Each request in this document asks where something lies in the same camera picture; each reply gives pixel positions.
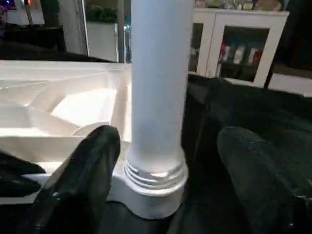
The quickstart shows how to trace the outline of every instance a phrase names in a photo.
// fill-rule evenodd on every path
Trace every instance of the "black glove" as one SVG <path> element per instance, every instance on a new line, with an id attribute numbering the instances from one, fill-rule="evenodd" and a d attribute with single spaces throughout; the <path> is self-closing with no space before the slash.
<path id="1" fill-rule="evenodd" d="M 41 185 L 26 174 L 44 174 L 40 166 L 0 151 L 0 197 L 23 197 L 37 192 Z"/>

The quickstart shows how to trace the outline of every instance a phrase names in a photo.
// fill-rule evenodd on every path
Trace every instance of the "white cabinet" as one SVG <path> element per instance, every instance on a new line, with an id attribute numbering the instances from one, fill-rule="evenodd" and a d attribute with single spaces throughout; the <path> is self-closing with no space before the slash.
<path id="1" fill-rule="evenodd" d="M 204 76 L 214 31 L 215 13 L 196 12 L 193 22 L 189 71 Z"/>
<path id="2" fill-rule="evenodd" d="M 195 26 L 201 21 L 206 28 L 206 34 L 203 32 L 201 37 L 196 73 L 263 87 L 288 14 L 195 9 Z"/>

